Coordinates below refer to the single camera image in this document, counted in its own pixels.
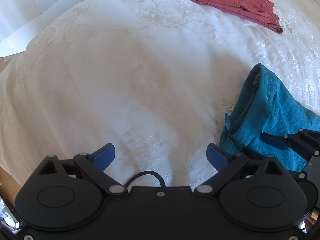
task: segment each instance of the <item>floral embroidery pattern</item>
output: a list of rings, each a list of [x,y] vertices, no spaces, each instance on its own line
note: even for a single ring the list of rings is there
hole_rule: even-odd
[[[89,2],[79,4],[68,10],[66,13],[62,14],[57,22],[54,24],[54,27],[48,27],[44,33],[41,35],[39,40],[38,50],[42,51],[44,48],[48,47],[55,40],[62,37],[63,41],[71,43],[69,37],[72,33],[75,33],[79,30],[92,30],[88,28],[88,24],[80,23],[78,25],[73,25],[72,23],[80,16],[90,16],[93,14],[93,10],[97,7],[97,4],[90,4]]]
[[[147,28],[150,25],[162,26],[167,28],[178,28],[194,21],[195,13],[203,13],[204,10],[193,4],[191,6],[179,0],[170,0],[163,2],[162,0],[120,0],[129,3],[143,3],[149,1],[151,6],[141,8],[136,15],[138,24]]]

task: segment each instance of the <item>black cable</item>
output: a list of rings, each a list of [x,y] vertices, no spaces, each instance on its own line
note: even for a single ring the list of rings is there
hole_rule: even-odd
[[[140,172],[136,175],[134,175],[131,179],[128,180],[128,182],[124,185],[125,187],[128,187],[134,180],[136,180],[137,178],[143,176],[143,175],[153,175],[155,176],[159,182],[160,182],[160,187],[165,187],[165,182],[164,179],[161,177],[161,175],[155,171],[143,171]]]

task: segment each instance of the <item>wooden floor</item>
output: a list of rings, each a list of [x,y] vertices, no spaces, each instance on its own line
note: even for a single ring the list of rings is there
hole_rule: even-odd
[[[0,195],[9,199],[12,205],[21,186],[15,179],[0,166]]]

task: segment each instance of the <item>circular joint cover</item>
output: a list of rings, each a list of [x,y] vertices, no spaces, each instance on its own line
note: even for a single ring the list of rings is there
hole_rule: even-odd
[[[24,224],[44,231],[75,228],[90,219],[102,202],[92,183],[57,174],[33,176],[16,197],[15,206]]]
[[[222,189],[220,204],[229,217],[254,230],[290,227],[303,217],[307,198],[289,176],[259,174],[234,181]]]

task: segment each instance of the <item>wrinkled fabric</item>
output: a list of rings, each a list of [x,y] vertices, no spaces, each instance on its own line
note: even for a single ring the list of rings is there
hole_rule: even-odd
[[[272,1],[282,35],[190,0],[73,6],[0,73],[0,165],[23,183],[48,154],[113,143],[105,172],[119,183],[153,170],[167,186],[196,187],[216,172],[206,148],[258,62],[319,114],[319,7]]]
[[[304,108],[288,92],[281,80],[264,65],[257,64],[244,82],[226,126],[220,146],[228,153],[242,152],[248,147],[262,155],[275,155],[283,166],[301,171],[306,161],[293,150],[279,150],[260,140],[263,132],[284,136],[298,129],[320,131],[320,117]]]
[[[269,0],[192,0],[199,4],[214,6],[221,11],[256,22],[276,33],[283,30],[279,17],[272,12],[274,4]]]

